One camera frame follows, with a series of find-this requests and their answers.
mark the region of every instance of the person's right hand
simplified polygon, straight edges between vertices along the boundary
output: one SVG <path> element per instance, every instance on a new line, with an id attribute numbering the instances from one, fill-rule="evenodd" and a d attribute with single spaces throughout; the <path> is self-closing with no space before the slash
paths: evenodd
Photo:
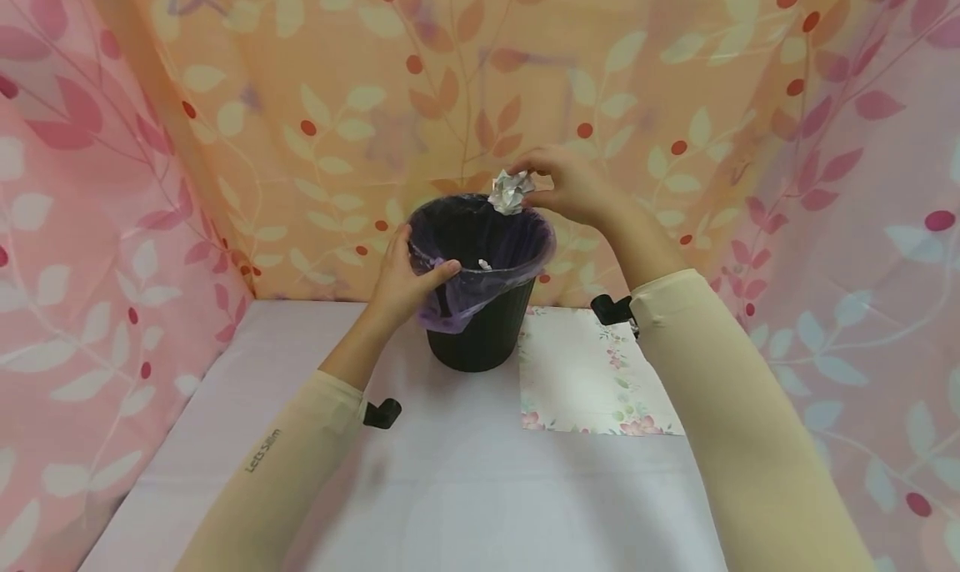
<path id="1" fill-rule="evenodd" d="M 605 213 L 624 201 L 585 157 L 557 144 L 527 151 L 507 168 L 507 174 L 524 170 L 550 176 L 553 188 L 527 194 L 523 205 L 549 209 L 575 223 L 597 227 Z"/>

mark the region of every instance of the hand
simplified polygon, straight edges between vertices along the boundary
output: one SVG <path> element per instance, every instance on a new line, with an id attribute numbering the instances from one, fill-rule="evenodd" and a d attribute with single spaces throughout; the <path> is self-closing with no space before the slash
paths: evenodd
<path id="1" fill-rule="evenodd" d="M 530 150 L 513 162 L 507 174 L 524 169 L 553 180 L 552 190 L 527 194 L 526 207 L 543 207 L 575 223 L 598 227 L 612 208 L 632 205 L 585 157 L 568 148 L 549 144 Z"/>
<path id="2" fill-rule="evenodd" d="M 410 267 L 410 225 L 400 226 L 387 246 L 380 277 L 367 311 L 396 329 L 411 317 L 431 290 L 460 273 L 460 262 L 450 260 L 417 276 Z"/>

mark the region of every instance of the person's left hand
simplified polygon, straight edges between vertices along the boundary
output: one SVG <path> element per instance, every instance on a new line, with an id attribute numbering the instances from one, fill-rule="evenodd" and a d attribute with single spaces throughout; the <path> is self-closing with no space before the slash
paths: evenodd
<path id="1" fill-rule="evenodd" d="M 460 273 L 460 262 L 450 260 L 417 276 L 410 267 L 410 225 L 400 226 L 387 246 L 380 266 L 380 277 L 368 310 L 383 321 L 398 327 L 411 317 L 431 290 Z"/>

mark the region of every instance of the white tablecloth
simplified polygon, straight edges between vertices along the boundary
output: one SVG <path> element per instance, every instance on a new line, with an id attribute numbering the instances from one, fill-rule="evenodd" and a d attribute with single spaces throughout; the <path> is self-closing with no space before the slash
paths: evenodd
<path id="1" fill-rule="evenodd" d="M 257 301 L 82 572 L 171 570 L 253 441 L 361 304 Z M 380 358 L 365 429 L 284 567 L 335 572 L 721 572 L 683 437 L 520 429 L 515 358 L 461 374 L 409 324 Z"/>

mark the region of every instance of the floral card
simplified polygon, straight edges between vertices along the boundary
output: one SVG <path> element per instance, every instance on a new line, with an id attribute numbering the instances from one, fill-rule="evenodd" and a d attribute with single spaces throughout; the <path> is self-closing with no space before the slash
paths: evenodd
<path id="1" fill-rule="evenodd" d="M 684 434 L 629 324 L 601 325 L 590 310 L 531 307 L 517 351 L 526 429 Z"/>

